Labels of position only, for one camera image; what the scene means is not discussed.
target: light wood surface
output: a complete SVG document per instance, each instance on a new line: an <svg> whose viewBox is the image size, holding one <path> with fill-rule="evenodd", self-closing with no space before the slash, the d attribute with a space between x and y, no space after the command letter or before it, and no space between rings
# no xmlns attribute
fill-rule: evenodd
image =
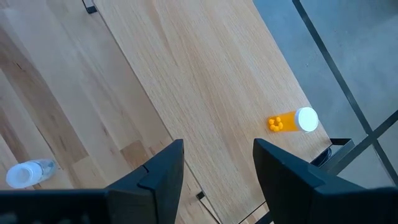
<svg viewBox="0 0 398 224"><path fill-rule="evenodd" d="M307 161L330 145L322 126L265 129L268 116L310 104L251 1L94 2L223 223L264 201L254 138Z"/></svg>
<svg viewBox="0 0 398 224"><path fill-rule="evenodd" d="M172 139L99 14L80 0L0 0L0 190L18 162L50 158L28 189L102 188ZM177 223L216 222L185 168Z"/></svg>

